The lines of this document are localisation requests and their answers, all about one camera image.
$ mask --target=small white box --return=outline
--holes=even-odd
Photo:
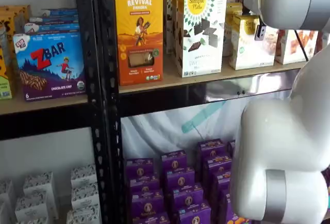
[[[67,224],[101,224],[101,212],[98,205],[69,211]]]
[[[47,192],[39,191],[18,198],[15,209],[17,221],[29,221],[42,217],[50,217],[50,209],[47,206]]]
[[[51,215],[54,219],[58,219],[58,202],[55,191],[54,176],[52,172],[47,172],[35,176],[27,176],[24,182],[23,191],[26,195],[36,191],[46,191],[47,204],[51,210]]]
[[[83,187],[73,188],[71,204],[73,210],[100,204],[97,184],[93,183]]]
[[[74,168],[71,171],[72,188],[82,187],[92,183],[97,183],[95,165]]]
[[[16,222],[15,216],[15,204],[16,195],[14,191],[14,185],[11,180],[0,181],[0,201],[6,204],[8,216],[12,223]]]

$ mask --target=blue snack box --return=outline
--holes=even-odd
[[[85,93],[79,31],[17,34],[13,42],[26,101]]]

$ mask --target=orange box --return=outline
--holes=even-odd
[[[163,0],[115,0],[121,86],[163,78]]]

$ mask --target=yellow box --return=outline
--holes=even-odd
[[[0,26],[0,100],[12,99],[15,76],[10,59],[6,28]]]

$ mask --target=cracker box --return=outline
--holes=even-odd
[[[100,199],[98,197],[97,183],[73,188],[71,193],[71,204],[73,210],[77,210],[90,205],[99,205]]]
[[[162,80],[162,0],[115,0],[120,85]]]
[[[77,30],[18,34],[14,43],[26,101],[85,93],[83,52]]]
[[[71,171],[72,188],[82,187],[92,183],[97,183],[95,165],[77,167]]]
[[[177,168],[166,172],[166,190],[180,188],[195,183],[195,171],[191,167]]]
[[[18,222],[42,217],[51,218],[52,214],[47,206],[47,192],[37,191],[18,198],[15,213]]]
[[[126,161],[126,175],[136,178],[154,173],[154,159],[152,158],[132,158]]]
[[[165,153],[161,156],[163,172],[187,167],[187,155],[184,150]]]
[[[278,29],[267,26],[265,34],[256,36],[259,16],[234,16],[232,26],[233,56],[229,61],[235,70],[274,65]]]
[[[176,65],[182,77],[221,71],[226,0],[178,0]]]
[[[55,190],[54,175],[52,172],[40,175],[29,175],[25,178],[23,185],[24,194],[28,195],[36,191],[47,192],[47,204],[50,208],[51,214],[55,219],[58,219],[59,203]]]
[[[139,191],[157,190],[159,188],[159,177],[155,174],[144,175],[129,180],[129,189],[131,193]]]
[[[161,190],[137,192],[131,199],[131,217],[133,221],[145,219],[164,211],[164,197]]]
[[[0,181],[0,201],[6,204],[8,216],[12,223],[16,222],[16,200],[13,182],[11,180]]]

